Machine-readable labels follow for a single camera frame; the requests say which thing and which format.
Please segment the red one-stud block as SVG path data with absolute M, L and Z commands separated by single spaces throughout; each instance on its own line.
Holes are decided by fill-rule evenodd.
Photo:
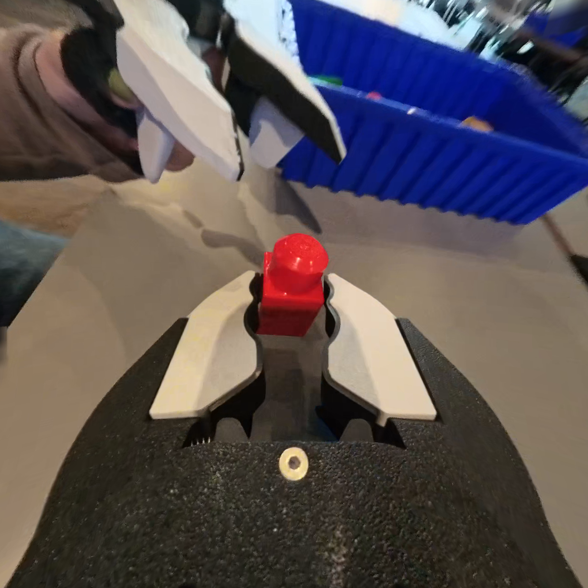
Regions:
M 310 235 L 292 233 L 278 239 L 264 254 L 256 333 L 304 336 L 325 302 L 328 262 L 327 251 Z

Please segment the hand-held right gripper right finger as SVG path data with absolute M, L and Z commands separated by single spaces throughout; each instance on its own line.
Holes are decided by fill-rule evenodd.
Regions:
M 389 419 L 433 422 L 437 410 L 396 316 L 335 273 L 325 277 L 334 319 L 323 352 L 326 383 L 386 425 Z

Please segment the person's left forearm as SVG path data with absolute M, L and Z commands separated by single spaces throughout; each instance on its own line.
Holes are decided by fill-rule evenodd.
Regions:
M 136 153 L 118 157 L 49 96 L 35 61 L 49 33 L 30 24 L 1 29 L 1 181 L 141 177 Z

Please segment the person's left hand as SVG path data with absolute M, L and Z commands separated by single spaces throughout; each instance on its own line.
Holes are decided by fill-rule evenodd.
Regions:
M 181 143 L 175 142 L 165 166 L 168 172 L 181 172 L 192 166 L 194 155 Z

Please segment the blue plastic bin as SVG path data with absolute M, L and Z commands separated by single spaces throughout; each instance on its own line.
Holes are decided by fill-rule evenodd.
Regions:
M 307 138 L 286 180 L 510 224 L 587 187 L 587 131 L 531 77 L 320 1 L 292 1 L 303 68 L 336 115 L 336 165 Z M 493 132 L 460 127 L 469 116 Z

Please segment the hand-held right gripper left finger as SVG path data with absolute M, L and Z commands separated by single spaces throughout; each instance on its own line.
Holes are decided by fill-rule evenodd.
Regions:
M 152 419 L 201 417 L 261 375 L 261 342 L 246 323 L 255 277 L 244 272 L 188 315 L 149 410 Z

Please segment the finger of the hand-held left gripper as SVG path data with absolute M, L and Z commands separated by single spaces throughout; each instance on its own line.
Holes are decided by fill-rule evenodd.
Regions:
M 303 138 L 340 164 L 336 117 L 306 75 L 289 1 L 224 1 L 224 95 L 254 161 L 275 167 Z
M 243 171 L 233 111 L 216 89 L 199 42 L 169 1 L 115 1 L 123 19 L 116 33 L 118 71 L 142 104 L 136 114 L 144 177 L 157 183 L 175 143 L 226 180 Z

